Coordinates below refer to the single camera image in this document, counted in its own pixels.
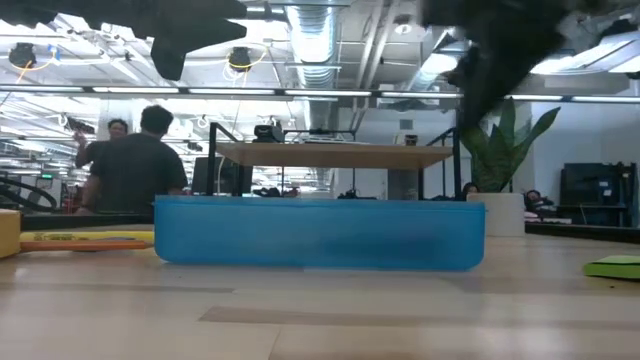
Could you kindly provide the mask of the black monitor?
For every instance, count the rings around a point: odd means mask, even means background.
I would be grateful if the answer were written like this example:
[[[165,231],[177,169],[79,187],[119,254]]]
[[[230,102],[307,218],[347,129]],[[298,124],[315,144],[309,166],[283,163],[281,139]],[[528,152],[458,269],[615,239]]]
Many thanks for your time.
[[[223,158],[216,157],[212,170],[208,169],[209,159],[198,157],[195,160],[191,191],[195,194],[205,194],[207,181],[210,174],[214,176],[213,192],[220,194],[232,194],[240,190],[242,194],[249,194],[252,187],[252,166],[240,166],[239,164]]]

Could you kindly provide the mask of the green sticky note pad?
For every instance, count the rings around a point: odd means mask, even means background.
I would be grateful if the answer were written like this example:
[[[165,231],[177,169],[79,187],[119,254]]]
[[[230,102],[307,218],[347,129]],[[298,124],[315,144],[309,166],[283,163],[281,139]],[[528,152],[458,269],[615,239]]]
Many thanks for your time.
[[[640,280],[640,256],[607,256],[585,264],[583,274],[590,277]]]

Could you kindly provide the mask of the black aluminium table frame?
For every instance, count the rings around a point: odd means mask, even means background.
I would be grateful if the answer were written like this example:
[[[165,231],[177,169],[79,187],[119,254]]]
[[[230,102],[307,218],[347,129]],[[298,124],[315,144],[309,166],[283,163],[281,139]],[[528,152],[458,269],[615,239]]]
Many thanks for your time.
[[[640,245],[640,228],[526,223],[527,234]]]
[[[116,225],[153,224],[152,215],[60,215],[30,214],[21,216],[21,230],[25,232],[75,229]]]

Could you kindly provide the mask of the black overhead light bar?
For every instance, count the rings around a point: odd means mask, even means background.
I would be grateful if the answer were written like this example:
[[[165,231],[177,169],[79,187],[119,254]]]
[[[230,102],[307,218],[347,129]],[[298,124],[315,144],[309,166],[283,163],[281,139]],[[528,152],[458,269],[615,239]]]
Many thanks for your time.
[[[141,87],[141,86],[73,86],[0,84],[0,92],[80,96],[131,96],[136,98],[302,98],[325,100],[338,98],[396,100],[458,100],[462,94],[451,92],[407,92],[380,90],[326,90],[283,88],[219,88],[219,87]]]

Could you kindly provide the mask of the snake plant in white pot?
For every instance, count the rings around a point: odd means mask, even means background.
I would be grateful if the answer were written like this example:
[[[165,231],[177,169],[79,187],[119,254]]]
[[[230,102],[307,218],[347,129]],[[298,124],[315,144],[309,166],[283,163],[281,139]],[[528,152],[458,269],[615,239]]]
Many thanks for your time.
[[[558,107],[552,108],[537,121],[517,127],[516,103],[509,98],[490,128],[480,123],[461,127],[460,141],[471,155],[472,181],[479,186],[467,199],[485,206],[488,237],[525,234],[524,196],[507,188],[534,141],[552,126],[559,112]]]

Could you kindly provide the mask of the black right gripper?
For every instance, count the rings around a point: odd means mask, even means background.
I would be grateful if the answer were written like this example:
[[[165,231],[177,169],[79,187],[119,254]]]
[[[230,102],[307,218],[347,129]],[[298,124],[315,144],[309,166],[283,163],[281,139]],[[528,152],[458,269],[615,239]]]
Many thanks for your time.
[[[463,94],[460,130],[478,125],[562,44],[558,26],[568,14],[562,0],[420,0],[424,25],[458,27],[478,44],[446,73]]]

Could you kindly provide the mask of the wooden shelf riser black frame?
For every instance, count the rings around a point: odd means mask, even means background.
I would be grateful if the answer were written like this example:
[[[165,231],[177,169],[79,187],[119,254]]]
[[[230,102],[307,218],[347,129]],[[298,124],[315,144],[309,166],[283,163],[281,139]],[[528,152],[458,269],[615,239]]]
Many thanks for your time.
[[[209,165],[217,154],[240,167],[317,167],[415,170],[418,197],[424,197],[424,170],[459,153],[448,146],[370,145],[354,143],[244,143],[222,125],[209,125]]]

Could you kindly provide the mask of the orange pencil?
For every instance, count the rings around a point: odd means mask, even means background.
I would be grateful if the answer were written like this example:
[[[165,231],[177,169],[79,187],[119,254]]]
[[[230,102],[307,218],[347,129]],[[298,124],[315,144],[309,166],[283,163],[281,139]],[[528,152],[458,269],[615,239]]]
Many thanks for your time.
[[[144,241],[77,241],[77,242],[22,242],[22,252],[42,251],[116,251],[142,250],[152,247]]]

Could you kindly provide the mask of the yellow wooden block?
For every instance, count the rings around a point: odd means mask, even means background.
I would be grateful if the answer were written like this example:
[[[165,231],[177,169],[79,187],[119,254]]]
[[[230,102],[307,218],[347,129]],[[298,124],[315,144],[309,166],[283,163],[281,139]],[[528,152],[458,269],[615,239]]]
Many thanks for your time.
[[[0,259],[20,252],[21,214],[0,209]]]

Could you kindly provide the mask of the black cabinet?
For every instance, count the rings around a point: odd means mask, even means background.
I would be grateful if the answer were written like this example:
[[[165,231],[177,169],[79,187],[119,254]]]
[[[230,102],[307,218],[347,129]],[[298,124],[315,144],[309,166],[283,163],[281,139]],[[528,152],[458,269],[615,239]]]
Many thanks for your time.
[[[557,213],[575,225],[635,228],[640,222],[635,163],[566,163]]]

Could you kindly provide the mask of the black ceiling device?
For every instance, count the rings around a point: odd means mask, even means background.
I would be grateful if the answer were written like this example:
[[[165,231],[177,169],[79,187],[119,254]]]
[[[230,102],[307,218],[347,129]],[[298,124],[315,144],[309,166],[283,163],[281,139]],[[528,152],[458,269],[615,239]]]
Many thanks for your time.
[[[234,47],[229,54],[228,64],[233,71],[248,71],[251,68],[250,49],[247,47]]]
[[[30,69],[37,64],[32,43],[18,42],[11,49],[8,56],[9,62],[19,68]]]

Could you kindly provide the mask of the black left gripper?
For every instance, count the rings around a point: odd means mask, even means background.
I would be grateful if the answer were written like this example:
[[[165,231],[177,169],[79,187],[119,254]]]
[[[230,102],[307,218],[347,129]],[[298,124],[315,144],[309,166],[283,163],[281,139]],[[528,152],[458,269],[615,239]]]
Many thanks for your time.
[[[179,81],[192,51],[244,38],[247,15],[239,0],[87,0],[84,20],[129,27],[137,37],[154,37],[151,58],[158,74]]]

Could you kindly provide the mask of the yellow highlighter pen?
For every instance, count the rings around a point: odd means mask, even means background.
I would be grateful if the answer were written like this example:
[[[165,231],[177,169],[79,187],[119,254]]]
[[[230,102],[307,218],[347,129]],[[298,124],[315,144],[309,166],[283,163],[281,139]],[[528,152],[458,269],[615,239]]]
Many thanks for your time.
[[[23,232],[21,242],[42,241],[143,241],[154,242],[153,231],[97,231],[97,232]]]

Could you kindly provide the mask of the silver ventilation duct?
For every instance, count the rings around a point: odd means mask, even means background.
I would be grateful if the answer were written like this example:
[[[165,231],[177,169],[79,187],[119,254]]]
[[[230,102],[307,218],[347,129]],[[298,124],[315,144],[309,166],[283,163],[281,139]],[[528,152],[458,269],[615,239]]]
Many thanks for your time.
[[[338,10],[327,6],[288,6],[290,42],[300,86],[326,89],[334,86],[337,54]]]

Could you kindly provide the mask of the blue plastic pencil case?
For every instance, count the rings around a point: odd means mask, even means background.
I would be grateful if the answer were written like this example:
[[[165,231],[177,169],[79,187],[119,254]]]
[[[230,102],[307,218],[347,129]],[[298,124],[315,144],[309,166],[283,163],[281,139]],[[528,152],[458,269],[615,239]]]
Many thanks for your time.
[[[155,252],[176,264],[468,271],[485,207],[458,201],[162,196]]]

